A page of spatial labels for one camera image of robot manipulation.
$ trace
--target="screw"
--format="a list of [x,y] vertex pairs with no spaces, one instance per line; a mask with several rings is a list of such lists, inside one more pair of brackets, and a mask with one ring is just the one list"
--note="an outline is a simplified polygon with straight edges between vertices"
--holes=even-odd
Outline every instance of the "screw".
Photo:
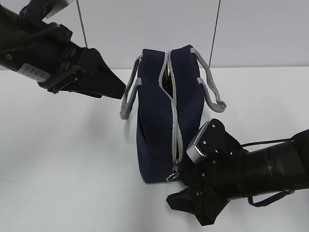
[[10,54],[7,54],[5,57],[6,57],[8,60],[12,60],[12,59],[13,59],[13,57],[12,57]]
[[76,74],[76,73],[73,73],[72,75],[71,75],[71,77],[70,77],[70,80],[72,81],[72,82],[78,82],[79,81],[79,79],[78,79],[78,75]]

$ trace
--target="black cable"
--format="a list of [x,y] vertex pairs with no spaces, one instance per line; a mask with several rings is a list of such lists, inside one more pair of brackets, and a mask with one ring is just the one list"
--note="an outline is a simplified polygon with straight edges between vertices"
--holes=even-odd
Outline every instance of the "black cable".
[[0,17],[1,19],[3,19],[4,21],[6,21],[7,23],[10,23],[10,19],[9,17],[6,15],[4,7],[0,4]]
[[251,196],[251,197],[248,197],[248,202],[249,202],[250,205],[252,205],[254,207],[264,207],[264,206],[268,206],[268,205],[270,205],[270,204],[272,204],[272,203],[274,203],[278,200],[281,200],[283,197],[286,197],[287,195],[291,195],[293,193],[295,193],[294,190],[279,192],[279,193],[277,193],[277,194],[275,194],[275,195],[273,195],[273,196],[271,196],[271,197],[269,197],[269,198],[267,198],[267,199],[265,199],[261,202],[256,202],[256,203],[253,202],[253,197]]
[[274,144],[274,143],[284,143],[292,141],[291,139],[278,139],[278,140],[271,140],[271,141],[262,141],[262,142],[255,142],[255,143],[249,143],[249,144],[243,144],[242,147],[246,146],[254,146],[254,145],[261,145],[261,144]]
[[214,46],[214,41],[215,41],[215,38],[216,38],[216,32],[217,32],[217,25],[218,25],[218,19],[219,19],[220,5],[221,5],[221,0],[219,0],[219,6],[218,6],[218,12],[217,12],[216,25],[215,25],[215,27],[214,27],[214,33],[213,33],[213,39],[212,39],[212,46],[211,46],[211,57],[210,57],[210,59],[209,59],[209,67],[211,66],[211,59],[212,59],[213,46]]
[[27,35],[24,31],[10,33],[6,37],[1,37],[0,52],[3,53],[25,49],[28,45],[38,41],[44,36],[53,33],[55,30],[57,30],[57,28],[57,23],[51,23],[44,30],[36,32],[32,35]]

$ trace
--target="label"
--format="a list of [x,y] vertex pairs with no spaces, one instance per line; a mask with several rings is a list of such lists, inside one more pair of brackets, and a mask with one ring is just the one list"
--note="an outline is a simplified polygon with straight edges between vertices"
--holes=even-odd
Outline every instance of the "label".
[[44,83],[46,82],[49,78],[52,77],[51,74],[38,69],[30,64],[23,64],[21,68],[18,70],[19,74],[22,74],[26,77],[29,77],[37,82]]

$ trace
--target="wire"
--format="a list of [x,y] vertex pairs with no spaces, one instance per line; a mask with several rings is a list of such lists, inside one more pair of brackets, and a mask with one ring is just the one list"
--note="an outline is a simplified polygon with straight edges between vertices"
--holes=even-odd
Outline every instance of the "wire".
[[212,52],[213,52],[214,41],[215,41],[215,38],[216,38],[216,32],[217,32],[217,25],[218,25],[218,19],[219,19],[220,6],[221,6],[221,0],[219,0],[219,6],[218,6],[218,12],[217,12],[216,25],[215,25],[215,27],[214,27],[214,33],[213,33],[213,39],[212,39],[212,46],[211,46],[211,57],[210,57],[210,59],[209,59],[209,67],[211,66]]
[[88,43],[87,43],[87,38],[86,38],[86,33],[85,33],[85,28],[84,28],[84,23],[83,23],[83,18],[82,18],[82,12],[81,12],[81,8],[80,8],[80,6],[79,6],[79,1],[76,0],[76,3],[77,3],[77,9],[78,9],[79,20],[81,21],[81,26],[82,26],[82,30],[83,30],[83,36],[84,36],[85,46],[86,46],[86,48],[88,48]]
[[0,4],[0,17],[6,22],[10,23],[9,17],[6,15],[4,7]]
[[0,52],[11,52],[24,49],[29,44],[36,42],[38,39],[49,35],[58,28],[57,23],[51,23],[47,28],[27,36],[25,32],[16,32],[7,35],[4,43],[0,44]]
[[274,144],[274,143],[284,143],[284,142],[291,142],[291,139],[278,139],[278,140],[271,140],[271,141],[262,141],[262,142],[255,142],[249,144],[243,144],[242,147],[246,146],[254,146],[254,145],[261,145],[261,144]]

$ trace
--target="zipper pull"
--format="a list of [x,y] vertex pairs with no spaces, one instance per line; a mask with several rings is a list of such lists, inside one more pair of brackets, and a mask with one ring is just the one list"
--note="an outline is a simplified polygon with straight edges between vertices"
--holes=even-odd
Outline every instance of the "zipper pull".
[[178,176],[179,176],[179,172],[178,172],[178,167],[179,167],[179,164],[178,164],[178,160],[174,163],[174,167],[173,167],[173,171],[172,171],[172,174],[169,175],[167,178],[166,178],[166,181],[167,182],[170,182],[174,179],[176,179]]

